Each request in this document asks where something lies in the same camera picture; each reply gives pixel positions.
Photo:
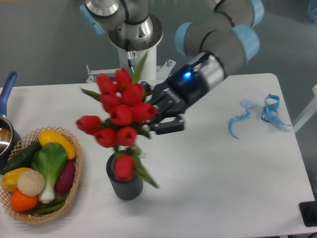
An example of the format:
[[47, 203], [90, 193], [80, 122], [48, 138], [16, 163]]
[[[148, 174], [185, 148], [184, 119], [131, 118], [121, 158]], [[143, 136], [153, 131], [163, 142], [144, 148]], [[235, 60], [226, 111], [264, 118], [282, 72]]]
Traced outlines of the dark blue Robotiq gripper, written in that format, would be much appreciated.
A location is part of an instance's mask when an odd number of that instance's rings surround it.
[[158, 119], [173, 117], [166, 122], [147, 120], [144, 123], [143, 129], [146, 132], [153, 131], [157, 135], [183, 131], [185, 120], [179, 114], [184, 113], [209, 91], [202, 73], [188, 64], [155, 87], [146, 81], [140, 84], [144, 88], [144, 96], [152, 95], [147, 103], [158, 108]]

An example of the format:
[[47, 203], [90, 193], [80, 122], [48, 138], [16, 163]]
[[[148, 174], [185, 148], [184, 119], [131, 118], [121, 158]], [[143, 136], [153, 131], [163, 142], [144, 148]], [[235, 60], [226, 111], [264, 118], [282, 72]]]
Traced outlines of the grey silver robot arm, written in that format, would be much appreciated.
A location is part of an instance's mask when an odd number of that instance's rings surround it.
[[253, 27], [261, 21], [264, 6], [260, 0], [218, 0], [211, 20], [183, 23], [174, 43], [180, 53], [192, 59], [153, 89], [144, 79], [155, 73], [163, 28], [148, 12], [147, 4], [140, 0], [87, 0], [80, 11], [97, 34], [108, 34], [121, 66], [136, 77], [136, 82], [123, 86], [122, 99], [132, 106], [113, 108], [103, 126], [166, 134], [182, 131], [181, 115], [257, 54], [260, 42]]

